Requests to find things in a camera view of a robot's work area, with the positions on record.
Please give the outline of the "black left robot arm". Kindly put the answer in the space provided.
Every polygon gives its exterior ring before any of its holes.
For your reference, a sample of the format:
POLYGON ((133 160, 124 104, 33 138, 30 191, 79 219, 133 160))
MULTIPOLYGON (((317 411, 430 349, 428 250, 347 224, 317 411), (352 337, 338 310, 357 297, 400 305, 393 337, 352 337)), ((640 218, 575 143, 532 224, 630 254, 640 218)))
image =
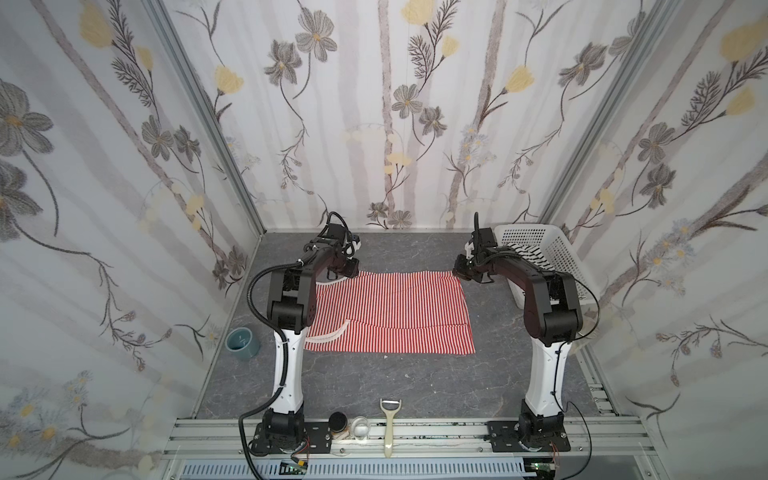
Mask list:
POLYGON ((317 278, 324 271, 339 277, 359 274, 360 237, 318 236, 295 261, 257 273, 247 290, 253 316, 275 336, 275 383, 262 413, 259 439, 264 450, 297 452, 310 444, 305 427, 302 370, 304 347, 317 313, 317 278))

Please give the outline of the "red white striped tank top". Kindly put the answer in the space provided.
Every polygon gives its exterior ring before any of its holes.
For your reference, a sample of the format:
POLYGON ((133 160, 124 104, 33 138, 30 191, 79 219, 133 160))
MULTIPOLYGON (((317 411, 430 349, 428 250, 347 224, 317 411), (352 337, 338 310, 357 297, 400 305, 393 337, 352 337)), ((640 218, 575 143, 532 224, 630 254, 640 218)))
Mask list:
POLYGON ((317 286, 313 352, 472 355, 465 293, 448 271, 362 272, 317 286))

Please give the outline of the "black white striped tank top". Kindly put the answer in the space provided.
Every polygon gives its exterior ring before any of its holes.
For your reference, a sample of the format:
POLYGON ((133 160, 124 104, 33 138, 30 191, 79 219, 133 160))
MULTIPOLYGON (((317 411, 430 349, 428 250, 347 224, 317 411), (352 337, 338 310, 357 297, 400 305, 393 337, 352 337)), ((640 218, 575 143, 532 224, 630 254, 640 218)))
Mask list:
POLYGON ((509 247, 527 262, 535 265, 538 269, 554 271, 555 267, 544 256, 541 249, 537 246, 522 245, 510 243, 509 247))

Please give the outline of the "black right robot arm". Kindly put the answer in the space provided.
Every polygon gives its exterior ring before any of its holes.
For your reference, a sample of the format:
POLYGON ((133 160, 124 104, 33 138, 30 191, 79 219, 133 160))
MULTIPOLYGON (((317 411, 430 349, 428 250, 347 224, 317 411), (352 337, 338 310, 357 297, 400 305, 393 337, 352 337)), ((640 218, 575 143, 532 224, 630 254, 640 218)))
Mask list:
POLYGON ((583 327, 576 279, 540 266, 512 249, 496 248, 458 255, 453 274, 477 283, 485 276, 502 276, 522 290, 523 323, 532 342, 532 360, 516 423, 517 442, 528 451, 569 451, 559 378, 583 327))

